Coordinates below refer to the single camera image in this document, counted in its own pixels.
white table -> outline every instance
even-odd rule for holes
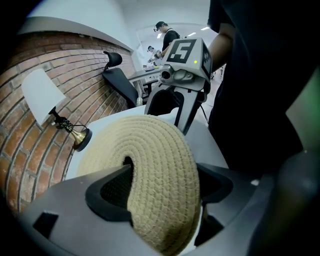
[[[171,124],[174,124],[177,111],[178,109],[175,108],[170,114],[160,115],[159,117]],[[88,128],[92,131],[91,141],[81,152],[74,152],[65,179],[68,180],[76,177],[79,162],[98,132],[119,118],[133,115],[143,115],[144,112],[145,105],[131,108],[90,123]],[[228,168],[228,165],[217,143],[210,134],[208,128],[203,123],[194,119],[188,133],[185,136],[185,139],[188,142],[193,157],[197,163],[205,163]]]

brick wall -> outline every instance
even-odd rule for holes
[[[67,97],[59,114],[73,124],[88,125],[127,109],[125,99],[102,78],[108,62],[102,51],[121,54],[118,67],[126,76],[134,72],[129,51],[97,38],[41,32],[22,35],[17,42],[0,75],[0,188],[14,213],[64,179],[74,142],[50,120],[42,126],[36,123],[21,90],[24,78],[44,69]]]

black sleeve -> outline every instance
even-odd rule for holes
[[[166,34],[165,34],[165,42],[167,44],[170,44],[173,40],[175,39],[178,39],[178,35],[177,33],[175,33],[174,31],[168,31]]]
[[[227,23],[230,25],[234,25],[226,14],[221,0],[211,0],[210,1],[210,9],[209,9],[209,19],[208,26],[215,32],[219,33],[220,24]]]

gray plastic surface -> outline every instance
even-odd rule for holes
[[[226,226],[245,207],[257,187],[251,184],[252,177],[238,171],[222,169],[205,163],[200,163],[200,165],[229,178],[233,183],[232,191],[226,198],[221,202],[206,205],[208,215],[214,217],[222,226]]]
[[[273,177],[264,175],[240,213],[217,235],[186,256],[246,256],[254,231],[265,213],[273,185]]]
[[[52,186],[19,215],[22,228],[49,255],[161,255],[135,233],[129,222],[105,221],[87,206],[87,187],[110,172],[113,170],[102,170]],[[43,212],[58,215],[49,240],[33,228]]]

